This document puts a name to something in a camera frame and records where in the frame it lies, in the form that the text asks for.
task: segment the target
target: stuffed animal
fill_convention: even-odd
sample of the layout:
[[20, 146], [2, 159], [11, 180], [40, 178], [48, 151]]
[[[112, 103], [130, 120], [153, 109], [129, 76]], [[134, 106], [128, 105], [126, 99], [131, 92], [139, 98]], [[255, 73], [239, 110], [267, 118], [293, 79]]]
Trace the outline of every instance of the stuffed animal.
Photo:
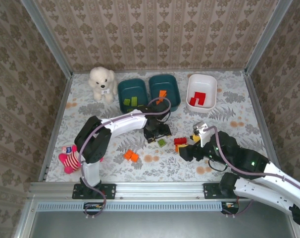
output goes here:
[[72, 152], [70, 154], [59, 154], [59, 160], [64, 165], [64, 172], [71, 174], [81, 166], [78, 157], [79, 153], [77, 152], [76, 145], [72, 146]]
[[104, 67], [93, 68], [90, 72], [89, 85], [93, 89], [94, 99], [100, 101], [104, 96], [108, 103], [112, 103], [117, 94], [115, 73]]

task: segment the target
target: patterned wallpaper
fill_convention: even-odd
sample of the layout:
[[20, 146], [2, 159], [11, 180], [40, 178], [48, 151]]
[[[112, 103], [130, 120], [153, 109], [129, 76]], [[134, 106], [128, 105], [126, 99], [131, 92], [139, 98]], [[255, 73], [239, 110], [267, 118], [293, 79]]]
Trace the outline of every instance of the patterned wallpaper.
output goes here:
[[251, 75], [282, 169], [300, 181], [300, 0]]
[[0, 0], [0, 237], [38, 180], [65, 83], [20, 1]]
[[277, 0], [36, 0], [73, 71], [244, 68]]

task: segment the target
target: floral tablecloth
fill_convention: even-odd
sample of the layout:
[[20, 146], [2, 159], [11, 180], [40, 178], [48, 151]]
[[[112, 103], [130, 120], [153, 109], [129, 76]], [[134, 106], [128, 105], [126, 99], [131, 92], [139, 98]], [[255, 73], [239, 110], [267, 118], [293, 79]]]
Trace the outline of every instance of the floral tablecloth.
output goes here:
[[[248, 90], [240, 71], [211, 72], [168, 72], [176, 77], [181, 95], [181, 105], [171, 113], [168, 120], [172, 136], [164, 140], [167, 145], [160, 148], [155, 143], [147, 144], [143, 131], [131, 131], [111, 139], [104, 160], [100, 164], [100, 177], [105, 182], [128, 181], [219, 181], [223, 173], [212, 170], [207, 159], [186, 162], [174, 150], [173, 139], [192, 134], [192, 125], [204, 121], [215, 125], [218, 130], [236, 138], [245, 147], [266, 156], [258, 124], [249, 98]], [[211, 75], [217, 79], [217, 104], [208, 114], [189, 111], [186, 108], [186, 91], [189, 77], [193, 73]], [[148, 86], [150, 77], [159, 73], [117, 73], [118, 81], [141, 78]], [[96, 102], [88, 85], [88, 74], [73, 75], [71, 92], [59, 129], [52, 161], [46, 181], [79, 181], [80, 171], [66, 174], [58, 159], [61, 147], [74, 143], [74, 138], [92, 115], [98, 118], [112, 118], [121, 115], [118, 96], [112, 104]], [[137, 163], [124, 159], [123, 155], [131, 149], [139, 155]], [[218, 169], [222, 165], [213, 163]]]

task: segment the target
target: white bowl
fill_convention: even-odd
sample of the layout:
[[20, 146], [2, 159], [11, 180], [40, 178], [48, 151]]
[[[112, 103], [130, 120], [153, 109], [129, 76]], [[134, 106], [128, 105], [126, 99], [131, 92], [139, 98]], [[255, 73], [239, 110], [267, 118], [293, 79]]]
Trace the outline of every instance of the white bowl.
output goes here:
[[[190, 105], [190, 100], [195, 92], [205, 93], [203, 105]], [[209, 75], [193, 74], [189, 78], [188, 92], [186, 94], [186, 106], [190, 111], [197, 113], [209, 113], [216, 106], [217, 80]]]

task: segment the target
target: teal bin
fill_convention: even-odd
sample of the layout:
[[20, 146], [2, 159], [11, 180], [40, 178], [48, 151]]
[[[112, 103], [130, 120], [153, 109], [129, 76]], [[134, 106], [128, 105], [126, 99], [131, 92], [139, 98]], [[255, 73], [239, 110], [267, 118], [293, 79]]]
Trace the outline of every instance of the teal bin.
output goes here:
[[181, 103], [180, 92], [176, 78], [171, 74], [160, 74], [149, 79], [151, 99], [159, 97], [160, 90], [166, 91], [166, 98], [171, 102], [171, 111], [178, 109]]
[[[131, 98], [137, 97], [137, 105], [148, 105], [148, 96], [146, 84], [142, 79], [133, 78], [121, 81], [118, 84], [118, 99], [119, 106], [122, 113], [128, 113], [130, 109], [136, 109], [138, 107], [131, 106]], [[124, 100], [129, 99], [130, 105], [124, 105]]]

